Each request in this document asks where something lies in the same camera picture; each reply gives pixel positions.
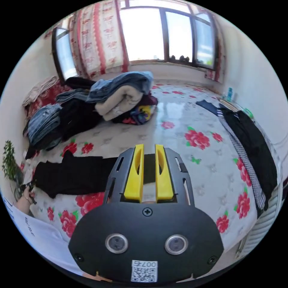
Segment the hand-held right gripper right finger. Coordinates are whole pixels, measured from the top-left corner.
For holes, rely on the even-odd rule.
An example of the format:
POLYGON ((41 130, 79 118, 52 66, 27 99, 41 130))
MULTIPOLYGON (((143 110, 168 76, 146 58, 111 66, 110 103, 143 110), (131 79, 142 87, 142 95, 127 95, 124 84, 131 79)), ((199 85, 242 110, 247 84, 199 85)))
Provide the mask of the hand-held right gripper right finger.
POLYGON ((163 145, 155 145, 156 201, 170 201, 174 196, 169 165, 163 145))

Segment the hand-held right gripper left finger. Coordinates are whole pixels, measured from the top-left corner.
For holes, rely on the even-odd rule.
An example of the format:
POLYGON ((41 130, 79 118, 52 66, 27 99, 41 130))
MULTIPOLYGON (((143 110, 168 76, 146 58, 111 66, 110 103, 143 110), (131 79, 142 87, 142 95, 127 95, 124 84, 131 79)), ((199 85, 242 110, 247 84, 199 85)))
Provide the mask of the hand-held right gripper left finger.
POLYGON ((126 200, 141 201, 144 179, 144 145, 135 146, 131 166, 124 190, 126 200))

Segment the person's left hand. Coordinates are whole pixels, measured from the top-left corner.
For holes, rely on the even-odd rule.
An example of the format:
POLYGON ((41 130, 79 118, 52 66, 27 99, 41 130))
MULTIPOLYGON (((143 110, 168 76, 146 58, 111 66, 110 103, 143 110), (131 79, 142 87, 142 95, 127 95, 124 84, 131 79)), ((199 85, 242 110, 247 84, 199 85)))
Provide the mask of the person's left hand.
POLYGON ((22 196, 28 200, 30 203, 33 202, 33 198, 34 198, 34 193, 30 190, 29 186, 27 186, 23 193, 22 193, 22 196))

